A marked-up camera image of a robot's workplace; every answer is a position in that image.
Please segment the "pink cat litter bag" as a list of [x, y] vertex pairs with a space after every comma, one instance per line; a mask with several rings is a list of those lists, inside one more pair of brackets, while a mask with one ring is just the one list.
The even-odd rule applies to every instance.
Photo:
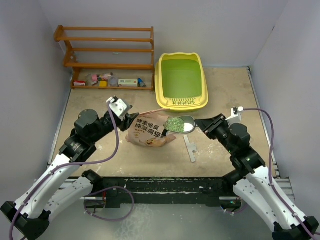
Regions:
[[160, 148], [176, 139], [174, 133], [163, 135], [164, 124], [170, 116], [165, 109], [140, 113], [127, 131], [127, 142], [143, 147]]

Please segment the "grey metal litter scoop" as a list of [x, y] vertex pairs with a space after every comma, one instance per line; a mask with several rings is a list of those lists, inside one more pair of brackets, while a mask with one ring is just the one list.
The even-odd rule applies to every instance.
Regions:
[[192, 133], [197, 127], [195, 123], [195, 119], [192, 116], [185, 115], [185, 116], [177, 116], [177, 117], [184, 120], [184, 132], [182, 133], [171, 132], [171, 131], [168, 131], [168, 132], [175, 133], [175, 134], [189, 134], [189, 133]]

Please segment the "white bag sealing clip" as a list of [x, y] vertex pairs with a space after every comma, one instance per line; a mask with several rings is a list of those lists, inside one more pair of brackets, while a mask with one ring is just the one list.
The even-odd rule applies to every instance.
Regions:
[[184, 135], [183, 139], [184, 139], [187, 151], [188, 151], [188, 155], [189, 155], [190, 161], [192, 163], [195, 163], [196, 162], [196, 157], [194, 155], [194, 152], [197, 151], [197, 146], [196, 146], [196, 144], [194, 142], [190, 142], [189, 141], [189, 138], [188, 138], [187, 135]]

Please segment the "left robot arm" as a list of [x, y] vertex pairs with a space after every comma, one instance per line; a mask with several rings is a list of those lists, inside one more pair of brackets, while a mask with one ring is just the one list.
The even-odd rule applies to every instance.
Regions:
[[89, 164], [87, 160], [96, 151], [96, 142], [111, 132], [128, 130], [138, 116], [119, 105], [108, 107], [103, 117], [93, 109], [82, 111], [50, 167], [24, 195], [1, 206], [0, 210], [11, 223], [9, 239], [14, 238], [13, 232], [17, 229], [24, 239], [36, 240], [79, 198], [101, 194], [102, 178], [94, 171], [85, 173], [63, 190], [59, 188], [81, 166]]

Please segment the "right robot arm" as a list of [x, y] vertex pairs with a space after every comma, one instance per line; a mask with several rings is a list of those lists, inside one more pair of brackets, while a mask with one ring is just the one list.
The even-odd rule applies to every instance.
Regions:
[[274, 240], [314, 240], [319, 222], [293, 203], [273, 178], [262, 157], [251, 147], [251, 136], [241, 123], [230, 123], [223, 114], [197, 119], [195, 124], [229, 153], [234, 171], [225, 175], [222, 190], [237, 195], [266, 223]]

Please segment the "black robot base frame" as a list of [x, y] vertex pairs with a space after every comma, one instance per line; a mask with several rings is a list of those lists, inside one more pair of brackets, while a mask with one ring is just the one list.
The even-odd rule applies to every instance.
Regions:
[[101, 177], [86, 170], [93, 199], [106, 208], [123, 204], [205, 205], [236, 212], [245, 206], [224, 177]]

